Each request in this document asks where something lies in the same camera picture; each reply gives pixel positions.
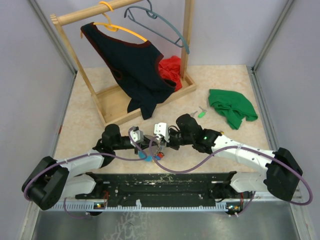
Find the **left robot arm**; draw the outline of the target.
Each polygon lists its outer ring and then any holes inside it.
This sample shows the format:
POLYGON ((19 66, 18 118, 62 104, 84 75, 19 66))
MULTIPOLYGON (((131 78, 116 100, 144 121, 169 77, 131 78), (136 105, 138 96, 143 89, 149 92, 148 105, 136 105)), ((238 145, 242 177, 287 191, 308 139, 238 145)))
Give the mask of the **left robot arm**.
POLYGON ((34 202, 41 210, 48 210, 59 200, 75 197, 101 198, 105 194, 104 181, 92 170, 103 168, 117 158, 117 150, 133 149, 145 160, 145 149, 153 146, 137 126, 122 136, 116 124, 105 127, 95 147, 83 155, 65 160, 44 157, 22 185, 22 192, 28 201, 34 202))

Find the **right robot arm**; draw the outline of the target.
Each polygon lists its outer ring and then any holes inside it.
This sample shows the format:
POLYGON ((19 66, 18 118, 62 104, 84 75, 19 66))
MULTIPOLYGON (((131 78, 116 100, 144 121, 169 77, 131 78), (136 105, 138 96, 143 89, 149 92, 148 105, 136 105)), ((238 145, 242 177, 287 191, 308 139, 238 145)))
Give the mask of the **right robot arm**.
POLYGON ((202 128, 190 114, 177 118, 177 127, 164 127, 162 138, 167 147, 178 150, 190 145, 200 153, 234 160, 254 169, 237 172, 223 185, 223 192, 235 198, 241 192, 269 192, 274 197, 290 202, 303 171, 291 152, 280 147, 264 150, 235 141, 221 132, 202 128))

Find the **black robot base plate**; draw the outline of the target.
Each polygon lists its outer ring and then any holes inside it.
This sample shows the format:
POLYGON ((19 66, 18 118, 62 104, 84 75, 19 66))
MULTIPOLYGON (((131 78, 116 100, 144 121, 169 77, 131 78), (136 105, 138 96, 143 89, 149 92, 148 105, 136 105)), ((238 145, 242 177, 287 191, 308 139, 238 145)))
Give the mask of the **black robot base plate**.
POLYGON ((77 200, 105 199, 109 207, 214 207, 226 199, 249 199, 249 191, 236 192, 229 173, 96 174, 98 185, 77 200))

